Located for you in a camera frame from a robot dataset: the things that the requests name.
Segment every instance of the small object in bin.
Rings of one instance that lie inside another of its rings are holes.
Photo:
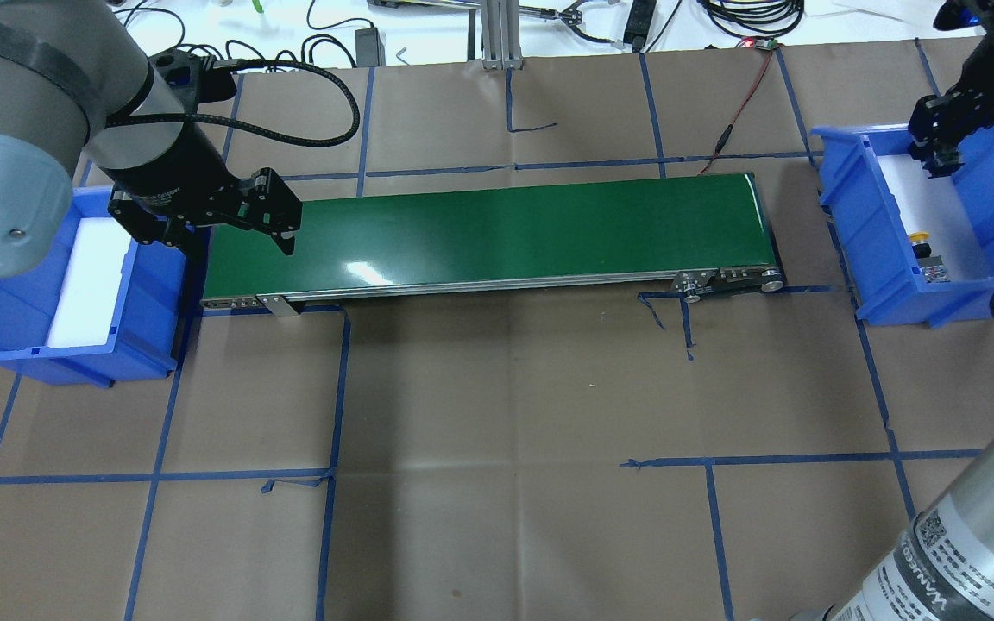
[[[928,243],[930,233],[916,232],[908,235],[911,240],[911,251],[915,252],[915,258],[919,260],[919,268],[922,270],[922,277],[928,283],[950,282],[950,274],[946,265],[942,263],[941,256],[931,256],[931,247]]]

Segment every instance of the label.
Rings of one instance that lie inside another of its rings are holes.
[[[865,596],[861,593],[857,593],[853,596],[852,600],[849,600],[849,604],[846,608],[841,609],[839,614],[831,617],[829,621],[877,621],[873,618],[872,614],[869,614],[869,609],[865,606]]]
[[[994,617],[994,554],[964,523],[949,494],[918,520],[915,537],[928,562],[950,586]]]
[[[881,561],[861,586],[865,608],[875,621],[939,621],[915,596],[896,562],[896,551]]]

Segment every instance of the metal stand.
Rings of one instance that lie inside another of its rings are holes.
[[[481,42],[485,56],[481,66],[520,68],[520,3],[519,0],[481,0]]]

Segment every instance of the cable bundle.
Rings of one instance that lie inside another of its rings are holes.
[[[740,39],[749,35],[788,35],[804,17],[804,0],[698,1],[716,28]],[[735,32],[733,26],[745,32]]]

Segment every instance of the red wire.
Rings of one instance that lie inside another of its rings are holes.
[[[739,109],[734,111],[734,116],[731,117],[731,122],[728,123],[728,125],[734,125],[735,122],[739,120],[739,117],[742,116],[742,110],[746,109],[746,104],[750,103],[750,99],[754,98],[754,93],[757,93],[758,87],[762,84],[762,79],[765,79],[765,72],[770,68],[771,60],[773,60],[773,52],[765,52],[765,60],[762,60],[762,66],[760,70],[758,70],[758,76],[754,78],[754,83],[750,85],[750,90],[746,92],[746,96],[742,99]],[[708,169],[711,168],[711,162],[714,162],[717,158],[719,158],[719,152],[711,154],[711,159],[709,159],[708,163],[701,169],[701,172],[697,173],[697,176],[707,173]]]

